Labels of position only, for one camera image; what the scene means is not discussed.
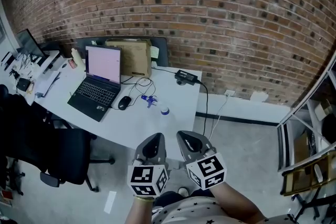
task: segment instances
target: power outlet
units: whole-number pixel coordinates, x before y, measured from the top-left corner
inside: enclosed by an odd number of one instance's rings
[[[232,90],[226,90],[224,95],[226,96],[234,96],[236,93],[236,91],[232,91]]]

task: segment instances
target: brick wall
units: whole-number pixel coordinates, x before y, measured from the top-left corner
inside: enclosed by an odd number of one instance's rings
[[[37,41],[167,38],[174,67],[203,71],[210,92],[293,105],[333,53],[335,0],[3,0],[14,32]]]

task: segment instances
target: star print shirt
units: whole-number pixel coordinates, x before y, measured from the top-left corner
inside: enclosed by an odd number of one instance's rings
[[[257,224],[296,223],[292,216],[284,215],[264,219]],[[214,198],[192,197],[164,207],[152,217],[152,224],[239,224],[229,217]]]

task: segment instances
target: shoe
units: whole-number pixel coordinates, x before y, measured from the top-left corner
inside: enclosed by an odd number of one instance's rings
[[[188,191],[187,188],[184,188],[184,187],[179,188],[178,191],[177,191],[177,193],[180,194],[184,198],[189,197],[189,191]]]

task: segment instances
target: laptop keyboard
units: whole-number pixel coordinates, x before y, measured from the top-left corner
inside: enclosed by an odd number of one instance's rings
[[[87,82],[83,82],[76,92],[105,106],[108,106],[115,96],[114,92],[107,91]]]

